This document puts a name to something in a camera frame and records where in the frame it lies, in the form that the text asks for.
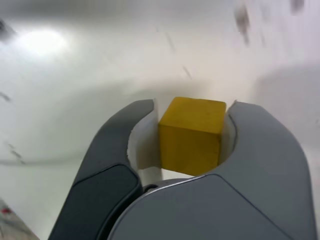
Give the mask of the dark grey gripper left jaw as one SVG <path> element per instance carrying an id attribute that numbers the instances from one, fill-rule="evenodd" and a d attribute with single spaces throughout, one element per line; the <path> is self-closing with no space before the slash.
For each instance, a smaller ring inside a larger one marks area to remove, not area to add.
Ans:
<path id="1" fill-rule="evenodd" d="M 94 136 L 49 235 L 51 240 L 105 240 L 122 212 L 161 179 L 158 109 L 137 100 Z"/>

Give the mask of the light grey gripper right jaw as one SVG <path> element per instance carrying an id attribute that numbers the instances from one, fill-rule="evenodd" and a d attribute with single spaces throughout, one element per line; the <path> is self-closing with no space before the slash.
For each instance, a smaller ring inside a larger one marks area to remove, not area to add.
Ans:
<path id="1" fill-rule="evenodd" d="M 111 240 L 312 240 L 315 213 L 306 156 L 264 108 L 227 111 L 232 152 L 217 168 L 151 191 L 113 226 Z"/>

